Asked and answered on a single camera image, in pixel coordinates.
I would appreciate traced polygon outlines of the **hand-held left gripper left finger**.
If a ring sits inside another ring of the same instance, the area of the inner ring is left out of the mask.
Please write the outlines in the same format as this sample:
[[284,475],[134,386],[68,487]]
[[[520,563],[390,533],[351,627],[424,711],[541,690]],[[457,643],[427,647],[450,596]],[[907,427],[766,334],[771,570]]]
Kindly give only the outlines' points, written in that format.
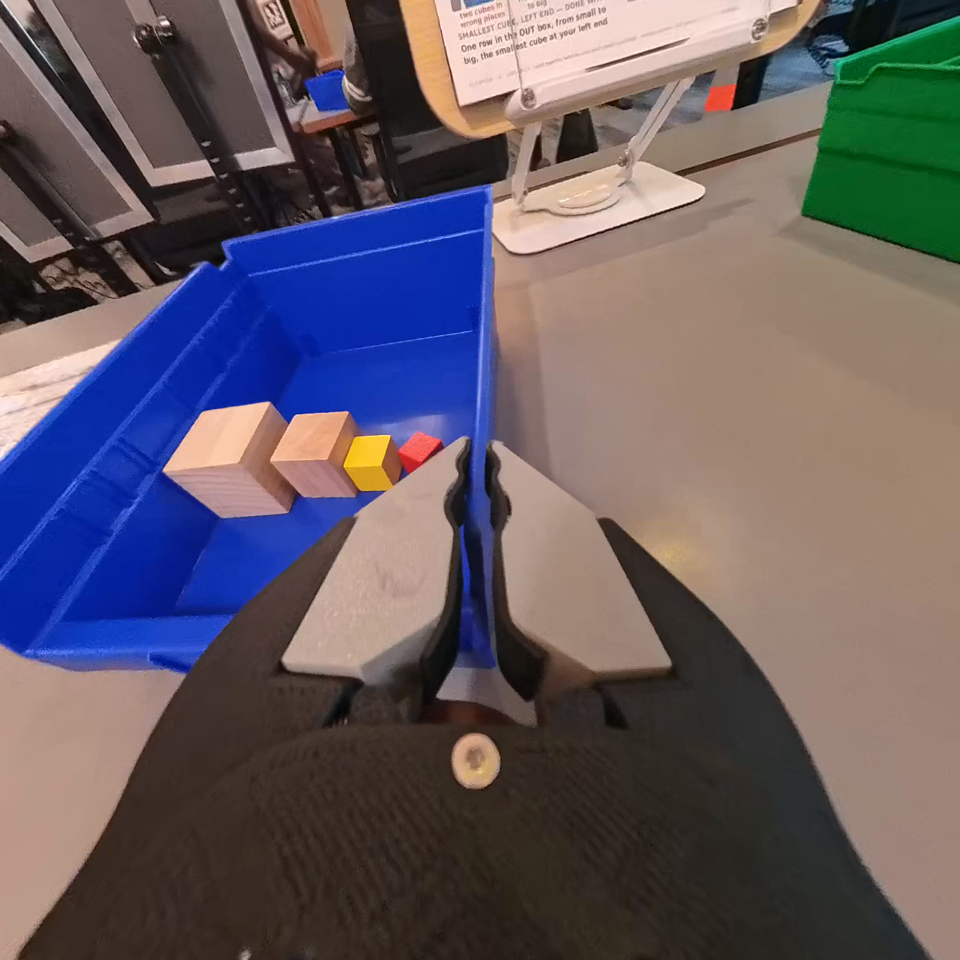
[[471,452],[455,439],[355,514],[282,654],[287,671],[386,687],[422,664],[461,586]]

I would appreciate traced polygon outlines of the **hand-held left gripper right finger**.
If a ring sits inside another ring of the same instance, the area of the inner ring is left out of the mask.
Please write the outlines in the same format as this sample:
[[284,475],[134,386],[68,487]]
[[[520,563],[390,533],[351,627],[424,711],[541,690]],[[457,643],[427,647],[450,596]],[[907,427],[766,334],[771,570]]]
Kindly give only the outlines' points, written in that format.
[[668,675],[598,517],[499,440],[486,450],[496,659],[526,702]]

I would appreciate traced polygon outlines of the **yellow cube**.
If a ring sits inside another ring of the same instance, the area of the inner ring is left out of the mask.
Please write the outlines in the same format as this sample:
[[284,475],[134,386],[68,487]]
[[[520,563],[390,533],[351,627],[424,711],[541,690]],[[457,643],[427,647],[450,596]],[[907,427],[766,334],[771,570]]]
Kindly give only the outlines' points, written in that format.
[[355,437],[343,469],[360,493],[388,491],[401,480],[403,472],[399,449],[390,435]]

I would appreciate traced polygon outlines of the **medium wooden cube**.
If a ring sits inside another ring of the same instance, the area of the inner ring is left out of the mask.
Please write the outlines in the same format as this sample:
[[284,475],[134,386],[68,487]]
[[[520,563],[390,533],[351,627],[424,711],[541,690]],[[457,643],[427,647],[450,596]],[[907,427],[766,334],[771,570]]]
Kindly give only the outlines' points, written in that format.
[[271,465],[304,498],[354,498],[344,463],[358,435],[348,411],[294,415],[270,456]]

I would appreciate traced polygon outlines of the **small red cube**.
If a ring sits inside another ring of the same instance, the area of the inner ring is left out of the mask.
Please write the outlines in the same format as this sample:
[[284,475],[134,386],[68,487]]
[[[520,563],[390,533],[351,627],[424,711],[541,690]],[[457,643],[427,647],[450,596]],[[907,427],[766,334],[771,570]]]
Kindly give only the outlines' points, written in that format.
[[423,431],[416,431],[398,449],[399,462],[404,474],[413,474],[445,447],[443,441]]

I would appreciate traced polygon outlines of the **large light wooden cube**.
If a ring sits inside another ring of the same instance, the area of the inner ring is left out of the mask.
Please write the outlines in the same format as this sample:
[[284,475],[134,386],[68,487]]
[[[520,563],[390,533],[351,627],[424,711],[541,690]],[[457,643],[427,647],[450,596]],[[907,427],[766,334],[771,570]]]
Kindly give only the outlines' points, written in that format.
[[203,411],[162,473],[221,519],[287,514],[297,493],[271,461],[287,426],[268,401]]

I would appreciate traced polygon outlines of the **large blue plastic bin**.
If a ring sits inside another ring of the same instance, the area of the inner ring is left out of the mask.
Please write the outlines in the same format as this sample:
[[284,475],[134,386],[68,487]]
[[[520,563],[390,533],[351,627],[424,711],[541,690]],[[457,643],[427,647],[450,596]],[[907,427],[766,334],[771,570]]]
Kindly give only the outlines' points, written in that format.
[[371,502],[221,519],[162,469],[199,414],[346,410],[471,441],[461,649],[480,649],[497,340],[486,187],[237,238],[2,459],[1,642],[77,670],[185,673],[267,584]]

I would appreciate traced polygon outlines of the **green plastic bin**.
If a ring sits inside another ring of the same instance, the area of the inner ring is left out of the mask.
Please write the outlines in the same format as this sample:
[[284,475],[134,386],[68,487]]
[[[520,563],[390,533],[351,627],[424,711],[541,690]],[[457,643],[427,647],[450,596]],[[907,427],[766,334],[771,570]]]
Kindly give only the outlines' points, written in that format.
[[959,262],[959,19],[840,60],[801,214]]

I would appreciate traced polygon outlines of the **small wooden side table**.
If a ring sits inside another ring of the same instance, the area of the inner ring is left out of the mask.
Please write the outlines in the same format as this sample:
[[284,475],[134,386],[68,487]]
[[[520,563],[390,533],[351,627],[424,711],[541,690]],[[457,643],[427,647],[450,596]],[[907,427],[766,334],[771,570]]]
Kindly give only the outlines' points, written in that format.
[[321,111],[309,98],[287,107],[286,114],[330,215],[390,204],[376,123],[348,109]]

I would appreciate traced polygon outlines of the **small blue bin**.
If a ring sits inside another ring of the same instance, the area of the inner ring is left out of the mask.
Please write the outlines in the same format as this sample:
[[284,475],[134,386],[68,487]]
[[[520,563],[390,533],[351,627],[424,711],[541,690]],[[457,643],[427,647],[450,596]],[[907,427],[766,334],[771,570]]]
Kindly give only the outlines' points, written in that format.
[[345,93],[344,80],[344,70],[334,68],[306,78],[303,85],[317,111],[324,114],[340,114],[351,110]]

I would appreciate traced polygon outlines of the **grey metal-framed panel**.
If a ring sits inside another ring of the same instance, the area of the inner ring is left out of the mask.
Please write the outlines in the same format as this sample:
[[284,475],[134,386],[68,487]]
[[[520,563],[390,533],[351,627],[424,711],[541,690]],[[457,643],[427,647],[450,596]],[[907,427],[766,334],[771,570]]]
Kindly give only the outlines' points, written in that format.
[[1,5],[2,249],[30,267],[154,225],[151,189],[36,2]]
[[289,123],[240,2],[40,1],[35,6],[153,188],[209,179],[209,162],[135,38],[169,21],[198,100],[241,171],[293,163]]

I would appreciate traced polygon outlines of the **instruction sheet stand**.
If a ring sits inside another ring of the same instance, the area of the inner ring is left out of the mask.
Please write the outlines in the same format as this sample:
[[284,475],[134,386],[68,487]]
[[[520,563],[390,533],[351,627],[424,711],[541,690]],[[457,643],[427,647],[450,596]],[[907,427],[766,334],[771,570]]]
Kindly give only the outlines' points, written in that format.
[[[531,256],[699,202],[706,189],[642,160],[695,79],[774,54],[813,18],[802,1],[401,1],[418,85],[450,131],[519,131],[492,233]],[[544,122],[660,89],[606,166],[530,189]]]

